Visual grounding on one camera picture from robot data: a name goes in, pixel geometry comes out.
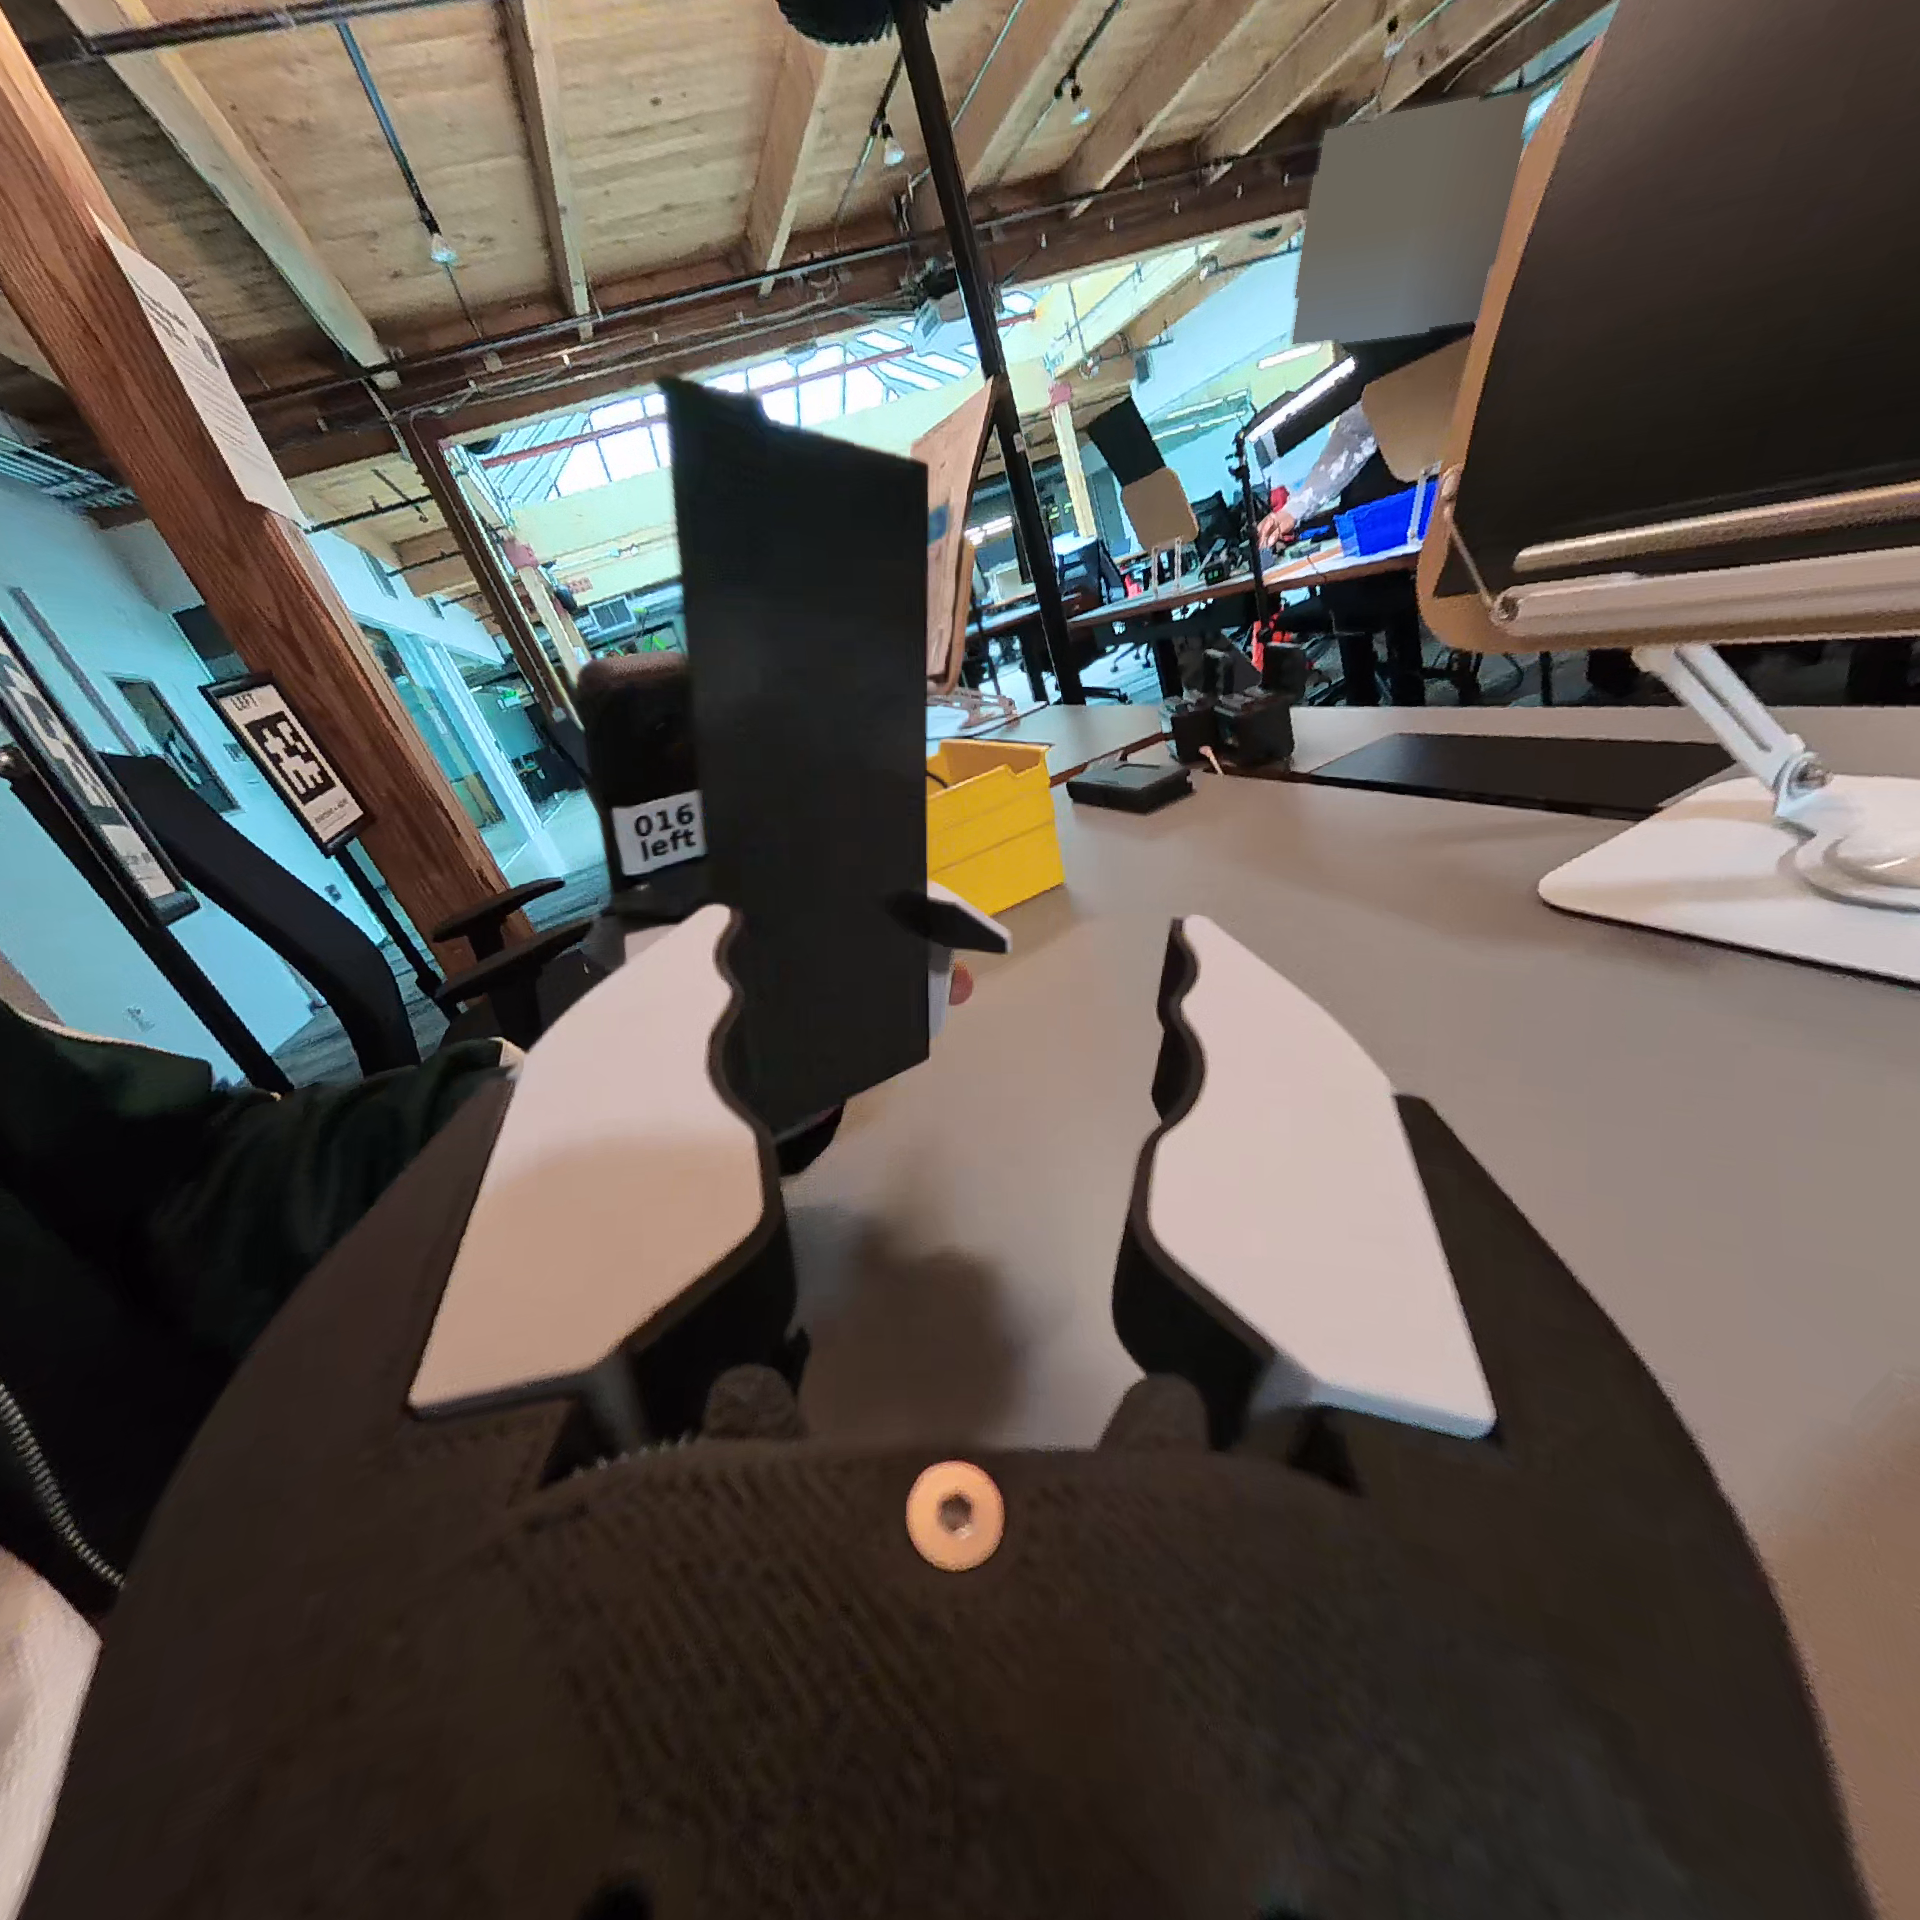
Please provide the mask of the yellow plastic bin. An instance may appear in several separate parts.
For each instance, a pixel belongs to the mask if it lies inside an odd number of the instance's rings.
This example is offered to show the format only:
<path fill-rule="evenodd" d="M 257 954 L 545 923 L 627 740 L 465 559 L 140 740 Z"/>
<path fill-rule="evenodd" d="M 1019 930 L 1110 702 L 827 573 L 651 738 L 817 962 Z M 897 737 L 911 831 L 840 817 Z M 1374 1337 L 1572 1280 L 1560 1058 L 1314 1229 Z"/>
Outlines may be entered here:
<path fill-rule="evenodd" d="M 987 915 L 1067 883 L 1043 744 L 963 738 L 926 757 L 926 875 Z"/>

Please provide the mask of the person's green jacket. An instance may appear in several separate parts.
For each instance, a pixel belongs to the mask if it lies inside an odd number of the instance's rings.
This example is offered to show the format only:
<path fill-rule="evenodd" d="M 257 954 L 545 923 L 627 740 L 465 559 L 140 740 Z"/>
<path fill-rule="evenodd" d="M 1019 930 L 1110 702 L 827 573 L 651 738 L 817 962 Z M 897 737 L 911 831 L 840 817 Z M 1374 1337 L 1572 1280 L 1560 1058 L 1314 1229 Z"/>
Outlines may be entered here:
<path fill-rule="evenodd" d="M 85 1620 L 310 1266 L 229 1183 L 245 1126 L 287 1116 L 199 1058 L 4 1007 L 4 1549 Z"/>

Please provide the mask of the white paper notice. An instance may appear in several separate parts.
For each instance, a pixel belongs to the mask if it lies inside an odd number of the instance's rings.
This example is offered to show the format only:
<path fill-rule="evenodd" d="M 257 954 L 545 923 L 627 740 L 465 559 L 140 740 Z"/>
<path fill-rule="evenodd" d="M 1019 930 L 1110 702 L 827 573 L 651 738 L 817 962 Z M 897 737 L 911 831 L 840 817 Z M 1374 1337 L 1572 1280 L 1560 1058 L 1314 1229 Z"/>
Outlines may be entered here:
<path fill-rule="evenodd" d="M 195 307 L 158 263 L 116 236 L 99 217 L 94 223 L 241 495 L 303 534 L 307 515 L 287 487 Z"/>

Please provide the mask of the person's white ribbed top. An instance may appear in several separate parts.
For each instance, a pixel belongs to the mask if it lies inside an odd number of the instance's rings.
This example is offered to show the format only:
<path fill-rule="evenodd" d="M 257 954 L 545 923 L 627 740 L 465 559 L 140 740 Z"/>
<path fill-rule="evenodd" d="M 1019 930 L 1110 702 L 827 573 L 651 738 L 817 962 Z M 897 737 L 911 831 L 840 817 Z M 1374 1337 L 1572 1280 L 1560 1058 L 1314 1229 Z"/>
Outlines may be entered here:
<path fill-rule="evenodd" d="M 99 1655 L 97 1630 L 3 1552 L 3 1916 L 35 1877 Z"/>

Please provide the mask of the black pole with disc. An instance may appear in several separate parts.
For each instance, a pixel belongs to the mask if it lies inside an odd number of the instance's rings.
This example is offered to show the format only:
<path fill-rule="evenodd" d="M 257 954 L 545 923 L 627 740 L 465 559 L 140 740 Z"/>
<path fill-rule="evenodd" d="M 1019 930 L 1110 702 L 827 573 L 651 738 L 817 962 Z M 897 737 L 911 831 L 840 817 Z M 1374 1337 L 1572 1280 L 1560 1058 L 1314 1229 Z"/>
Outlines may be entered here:
<path fill-rule="evenodd" d="M 930 10 L 925 2 L 782 2 L 782 18 L 808 46 L 844 51 L 863 46 L 894 28 L 898 56 L 910 82 L 914 109 L 923 129 L 925 161 L 941 206 L 957 291 L 972 322 L 974 346 L 983 382 L 992 396 L 995 445 L 1014 499 L 1014 530 L 1018 555 L 1026 567 L 1029 582 L 1038 591 L 1038 609 L 1045 633 L 1058 698 L 1061 705 L 1081 708 L 1086 686 L 1076 661 L 1069 614 L 1061 602 L 1058 567 L 1054 561 L 1054 534 L 1045 510 L 1026 453 L 1019 413 L 1014 398 L 1014 379 L 997 331 L 997 295 L 987 273 L 980 236 L 972 218 L 970 184 L 957 159 L 945 82 L 931 46 Z"/>

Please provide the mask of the wooden board on stand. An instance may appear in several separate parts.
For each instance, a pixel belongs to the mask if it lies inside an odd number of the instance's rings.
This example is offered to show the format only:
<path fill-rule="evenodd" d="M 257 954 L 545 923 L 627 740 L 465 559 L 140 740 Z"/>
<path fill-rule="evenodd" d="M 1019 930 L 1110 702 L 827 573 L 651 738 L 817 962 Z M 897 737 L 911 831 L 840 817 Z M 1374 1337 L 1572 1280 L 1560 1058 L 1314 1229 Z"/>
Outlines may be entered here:
<path fill-rule="evenodd" d="M 1403 484 L 1436 473 L 1446 453 L 1473 329 L 1374 379 L 1360 410 L 1387 472 Z"/>

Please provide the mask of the black desk mat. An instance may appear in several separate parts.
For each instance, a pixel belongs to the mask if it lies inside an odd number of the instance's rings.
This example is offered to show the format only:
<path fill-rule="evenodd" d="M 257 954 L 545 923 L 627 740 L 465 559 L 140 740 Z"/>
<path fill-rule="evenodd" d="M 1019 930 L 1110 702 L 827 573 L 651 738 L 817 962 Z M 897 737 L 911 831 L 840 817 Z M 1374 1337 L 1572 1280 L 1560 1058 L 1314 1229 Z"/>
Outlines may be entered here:
<path fill-rule="evenodd" d="M 1675 738 L 1397 732 L 1300 771 L 1300 780 L 1449 802 L 1639 823 L 1733 768 Z"/>

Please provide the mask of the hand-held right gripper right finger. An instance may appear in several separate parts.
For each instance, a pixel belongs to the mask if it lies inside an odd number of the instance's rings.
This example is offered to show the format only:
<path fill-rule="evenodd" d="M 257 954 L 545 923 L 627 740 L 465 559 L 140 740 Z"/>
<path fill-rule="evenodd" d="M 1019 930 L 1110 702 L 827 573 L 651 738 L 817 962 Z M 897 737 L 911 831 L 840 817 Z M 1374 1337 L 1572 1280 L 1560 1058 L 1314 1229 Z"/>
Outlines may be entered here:
<path fill-rule="evenodd" d="M 1387 1073 L 1206 915 L 1168 926 L 1154 1126 L 1115 1268 L 1115 1329 L 1195 1392 L 1207 1443 L 1353 1414 L 1486 1443 L 1498 1407 Z"/>

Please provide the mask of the framed tag sign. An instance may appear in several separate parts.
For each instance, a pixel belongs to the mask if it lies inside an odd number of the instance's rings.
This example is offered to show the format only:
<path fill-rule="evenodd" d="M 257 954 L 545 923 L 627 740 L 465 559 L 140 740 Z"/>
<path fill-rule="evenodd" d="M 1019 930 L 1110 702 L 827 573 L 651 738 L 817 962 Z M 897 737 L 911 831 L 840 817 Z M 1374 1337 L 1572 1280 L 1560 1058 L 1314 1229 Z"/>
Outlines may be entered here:
<path fill-rule="evenodd" d="M 199 900 L 11 633 L 3 633 L 3 708 L 4 726 L 46 787 L 54 809 L 95 855 L 114 896 L 127 900 L 146 924 L 174 924 L 199 912 Z"/>
<path fill-rule="evenodd" d="M 334 858 L 364 837 L 372 823 L 370 808 L 272 676 L 218 680 L 199 695 L 320 855 Z"/>

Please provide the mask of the black plate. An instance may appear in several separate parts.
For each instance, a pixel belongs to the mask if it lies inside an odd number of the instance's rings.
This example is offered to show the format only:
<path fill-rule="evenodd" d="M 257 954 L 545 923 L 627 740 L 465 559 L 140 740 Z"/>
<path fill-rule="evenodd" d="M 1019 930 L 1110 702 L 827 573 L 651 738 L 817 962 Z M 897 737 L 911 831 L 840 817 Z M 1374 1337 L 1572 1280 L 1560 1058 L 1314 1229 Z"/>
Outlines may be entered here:
<path fill-rule="evenodd" d="M 732 1058 L 786 1134 L 930 1053 L 926 473 L 746 396 L 664 396 Z"/>

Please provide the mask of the wooden pillar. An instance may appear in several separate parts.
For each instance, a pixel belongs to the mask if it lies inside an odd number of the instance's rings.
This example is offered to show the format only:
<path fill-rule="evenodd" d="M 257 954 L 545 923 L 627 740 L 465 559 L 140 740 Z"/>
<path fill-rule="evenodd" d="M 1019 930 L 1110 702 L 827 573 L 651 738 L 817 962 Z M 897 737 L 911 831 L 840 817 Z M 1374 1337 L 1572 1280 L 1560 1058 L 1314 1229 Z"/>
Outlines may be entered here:
<path fill-rule="evenodd" d="M 430 935 L 497 893 L 500 870 L 307 537 L 244 495 L 111 239 L 127 228 L 4 23 L 4 295 L 239 656 L 370 808 L 372 860 Z"/>

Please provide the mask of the white laptop stand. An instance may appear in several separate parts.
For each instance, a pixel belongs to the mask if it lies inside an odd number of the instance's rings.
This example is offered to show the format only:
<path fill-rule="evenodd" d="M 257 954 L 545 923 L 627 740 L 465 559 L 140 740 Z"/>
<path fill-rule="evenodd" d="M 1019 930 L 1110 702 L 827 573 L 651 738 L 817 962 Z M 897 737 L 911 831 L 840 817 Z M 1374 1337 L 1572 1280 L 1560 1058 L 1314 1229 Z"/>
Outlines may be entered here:
<path fill-rule="evenodd" d="M 1639 649 L 1735 777 L 1554 870 L 1578 917 L 1917 985 L 1917 780 L 1839 777 L 1705 643 Z"/>

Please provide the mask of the grey desk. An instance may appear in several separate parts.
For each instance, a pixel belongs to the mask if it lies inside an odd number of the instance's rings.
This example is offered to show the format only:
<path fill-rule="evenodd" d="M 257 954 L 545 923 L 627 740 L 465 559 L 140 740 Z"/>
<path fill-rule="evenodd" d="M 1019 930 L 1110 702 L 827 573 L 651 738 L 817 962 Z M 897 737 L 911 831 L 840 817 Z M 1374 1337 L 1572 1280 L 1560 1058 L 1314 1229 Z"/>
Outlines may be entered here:
<path fill-rule="evenodd" d="M 931 1059 L 793 1188 L 803 1415 L 1081 1445 L 1154 1110 L 1168 920 L 1206 914 L 1426 1098 L 1662 1378 L 1783 1596 L 1878 1909 L 1916 1916 L 1916 994 L 1562 915 L 1609 823 L 1200 777 L 1058 802 Z"/>

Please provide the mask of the blue plastic bin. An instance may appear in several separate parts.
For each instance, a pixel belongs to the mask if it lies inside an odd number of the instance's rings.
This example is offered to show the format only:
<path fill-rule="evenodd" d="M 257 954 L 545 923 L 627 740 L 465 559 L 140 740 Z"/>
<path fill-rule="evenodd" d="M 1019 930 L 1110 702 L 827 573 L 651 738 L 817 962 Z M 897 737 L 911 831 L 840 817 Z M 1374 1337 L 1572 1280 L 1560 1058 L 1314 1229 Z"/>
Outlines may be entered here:
<path fill-rule="evenodd" d="M 1335 530 L 1348 559 L 1382 559 L 1425 541 L 1437 498 L 1437 479 L 1420 478 L 1414 487 L 1353 505 L 1335 515 Z"/>

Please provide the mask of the wooden background desk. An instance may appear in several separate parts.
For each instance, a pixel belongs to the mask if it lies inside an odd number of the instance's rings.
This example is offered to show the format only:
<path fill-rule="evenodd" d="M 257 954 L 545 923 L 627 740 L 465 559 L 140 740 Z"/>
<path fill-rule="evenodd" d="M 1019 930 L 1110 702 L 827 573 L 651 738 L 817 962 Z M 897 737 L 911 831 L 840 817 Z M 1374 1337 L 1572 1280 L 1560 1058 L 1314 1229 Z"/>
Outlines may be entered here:
<path fill-rule="evenodd" d="M 1196 638 L 1210 638 L 1224 631 L 1251 631 L 1265 619 L 1286 623 L 1289 619 L 1283 609 L 1287 596 L 1306 596 L 1389 573 L 1412 573 L 1419 559 L 1419 541 L 1403 541 L 1374 555 L 1352 555 L 1338 545 L 1325 541 L 1264 573 L 1237 573 L 1212 585 L 1123 597 L 1117 604 L 1069 614 L 1069 659 L 1076 669 L 1086 669 L 1117 646 L 1147 646 L 1162 695 L 1173 696 L 1182 691 L 1174 642 L 1182 627 L 1192 627 Z M 1067 698 L 1061 693 L 1048 695 L 1047 691 L 1047 682 L 1055 676 L 1055 666 L 1047 646 L 1045 619 L 1035 607 L 1012 607 L 970 623 L 963 649 L 963 682 L 972 688 L 984 683 L 997 669 L 999 649 L 1014 653 L 1038 702 Z"/>

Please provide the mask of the person's left forearm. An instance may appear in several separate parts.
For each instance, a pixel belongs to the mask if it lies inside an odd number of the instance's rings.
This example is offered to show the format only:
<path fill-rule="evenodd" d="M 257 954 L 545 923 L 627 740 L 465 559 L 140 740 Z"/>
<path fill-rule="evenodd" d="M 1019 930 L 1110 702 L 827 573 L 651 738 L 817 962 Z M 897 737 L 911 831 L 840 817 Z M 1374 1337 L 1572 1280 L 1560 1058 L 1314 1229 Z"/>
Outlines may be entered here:
<path fill-rule="evenodd" d="M 141 1229 L 169 1320 L 244 1356 L 461 1105 L 512 1081 L 522 1059 L 486 1038 L 352 1087 L 222 1091 L 182 1116 Z"/>

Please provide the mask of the wooden document board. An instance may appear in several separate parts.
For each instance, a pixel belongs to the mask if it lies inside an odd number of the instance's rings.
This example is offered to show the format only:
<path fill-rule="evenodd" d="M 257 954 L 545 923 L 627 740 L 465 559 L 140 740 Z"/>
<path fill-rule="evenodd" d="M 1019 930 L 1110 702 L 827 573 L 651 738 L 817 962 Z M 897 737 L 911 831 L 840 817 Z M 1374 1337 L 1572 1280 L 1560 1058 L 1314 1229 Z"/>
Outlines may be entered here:
<path fill-rule="evenodd" d="M 974 592 L 974 541 L 966 535 L 974 492 L 995 431 L 1003 382 L 988 381 L 931 425 L 910 455 L 926 482 L 925 686 L 946 695 L 963 676 Z"/>

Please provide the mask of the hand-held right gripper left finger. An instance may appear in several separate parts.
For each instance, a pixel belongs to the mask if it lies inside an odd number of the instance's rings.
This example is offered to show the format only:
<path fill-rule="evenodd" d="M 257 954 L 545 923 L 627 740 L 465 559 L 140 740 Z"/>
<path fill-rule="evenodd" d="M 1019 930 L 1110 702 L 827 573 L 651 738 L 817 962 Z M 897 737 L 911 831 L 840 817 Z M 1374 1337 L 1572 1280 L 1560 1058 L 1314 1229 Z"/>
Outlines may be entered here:
<path fill-rule="evenodd" d="M 732 1369 L 782 1364 L 782 1170 L 727 1055 L 743 926 L 699 907 L 528 1051 L 410 1387 L 416 1415 L 562 1400 L 606 1449 L 639 1449 L 694 1433 Z"/>

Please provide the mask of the black office chair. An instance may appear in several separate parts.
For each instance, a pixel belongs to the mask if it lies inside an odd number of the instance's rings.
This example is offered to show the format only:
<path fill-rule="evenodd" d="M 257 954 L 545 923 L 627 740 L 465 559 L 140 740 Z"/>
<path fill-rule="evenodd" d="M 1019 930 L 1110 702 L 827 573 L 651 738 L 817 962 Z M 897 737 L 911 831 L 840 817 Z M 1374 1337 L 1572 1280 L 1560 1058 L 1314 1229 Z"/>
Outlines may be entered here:
<path fill-rule="evenodd" d="M 365 1074 L 423 1062 L 395 969 L 372 938 L 229 826 L 164 759 L 108 755 L 106 765 L 179 874 L 323 995 Z M 432 985 L 432 1003 L 458 1013 L 486 1000 L 494 1038 L 535 1045 L 547 1024 L 541 977 L 559 954 L 588 935 L 594 923 L 552 926 L 515 946 L 506 944 L 504 926 L 559 888 L 557 879 L 531 881 L 433 924 L 427 938 L 437 944 L 465 943 L 471 965 Z"/>

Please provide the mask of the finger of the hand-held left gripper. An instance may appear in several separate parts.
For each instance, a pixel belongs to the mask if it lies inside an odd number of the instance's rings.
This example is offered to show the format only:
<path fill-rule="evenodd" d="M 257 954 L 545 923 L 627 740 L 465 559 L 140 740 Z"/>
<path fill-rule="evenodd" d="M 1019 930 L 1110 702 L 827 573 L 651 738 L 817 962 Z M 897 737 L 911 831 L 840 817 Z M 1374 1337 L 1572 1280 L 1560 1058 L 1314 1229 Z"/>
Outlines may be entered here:
<path fill-rule="evenodd" d="M 1006 954 L 1012 949 L 1012 934 L 1005 924 L 945 884 L 891 893 L 887 912 L 926 949 L 945 949 L 946 954 Z"/>

